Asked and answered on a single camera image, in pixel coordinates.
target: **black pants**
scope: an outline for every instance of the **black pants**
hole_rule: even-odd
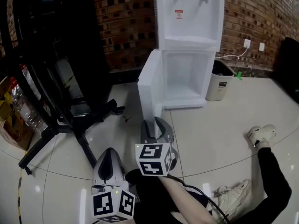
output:
[[[239,218],[234,224],[271,224],[287,207],[292,190],[286,181],[279,164],[270,148],[262,148],[258,152],[263,186],[267,194],[260,205],[253,211]],[[157,177],[142,176],[139,170],[127,174],[126,179],[136,184],[140,203],[135,205],[134,220],[136,224],[180,224],[171,211],[178,209],[167,190]],[[189,192],[204,207],[208,200],[194,192]]]

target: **yellow black tape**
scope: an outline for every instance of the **yellow black tape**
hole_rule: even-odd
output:
[[[23,175],[23,169],[21,168],[20,172],[20,178],[19,178],[19,185],[18,185],[18,214],[19,214],[19,222],[22,224],[22,218],[21,218],[21,184],[22,184],[22,175]]]

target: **person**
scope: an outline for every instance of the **person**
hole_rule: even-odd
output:
[[[235,220],[237,208],[250,193],[250,180],[244,180],[232,189],[220,187],[215,192],[213,201],[230,221],[235,220],[233,224],[271,224],[289,203],[292,190],[269,145],[269,141],[275,136],[276,128],[273,125],[263,128],[255,126],[248,132],[248,139],[258,149],[263,187],[267,194],[254,210]],[[140,199],[135,205],[136,224],[226,223],[204,195],[186,191],[173,179],[142,176],[138,169],[128,173],[126,179],[132,185],[136,185]],[[177,215],[172,214],[173,212],[181,214],[181,221]]]

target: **white trash can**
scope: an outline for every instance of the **white trash can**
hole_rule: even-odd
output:
[[[215,60],[206,100],[223,100],[228,89],[228,84],[233,77],[233,71],[226,64]]]

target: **forearm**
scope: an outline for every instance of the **forearm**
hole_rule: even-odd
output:
[[[188,224],[216,224],[206,208],[177,181],[165,177],[160,180]]]

